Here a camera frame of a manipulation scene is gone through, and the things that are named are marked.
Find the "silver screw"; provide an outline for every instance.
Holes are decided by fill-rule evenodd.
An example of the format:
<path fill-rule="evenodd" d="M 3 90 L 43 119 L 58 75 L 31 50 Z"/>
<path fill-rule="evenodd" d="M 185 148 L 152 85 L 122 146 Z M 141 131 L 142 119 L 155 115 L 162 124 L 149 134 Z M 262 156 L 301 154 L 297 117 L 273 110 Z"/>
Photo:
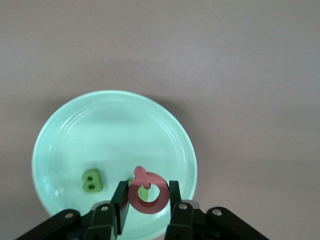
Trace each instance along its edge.
<path fill-rule="evenodd" d="M 108 206 L 103 206 L 103 207 L 101 207 L 101 211 L 107 211 L 108 209 L 109 209 Z"/>
<path fill-rule="evenodd" d="M 73 212 L 69 212 L 69 213 L 67 213 L 66 215 L 64 215 L 64 217 L 66 218 L 66 219 L 70 219 L 70 218 L 72 218 L 74 216 L 74 213 Z"/>
<path fill-rule="evenodd" d="M 185 204 L 185 203 L 180 203 L 180 204 L 179 204 L 179 208 L 185 210 L 185 209 L 188 208 L 188 205 Z"/>
<path fill-rule="evenodd" d="M 222 215 L 222 211 L 220 211 L 219 209 L 213 209 L 212 213 L 213 213 L 213 215 L 216 215 L 216 216 L 221 216 Z"/>

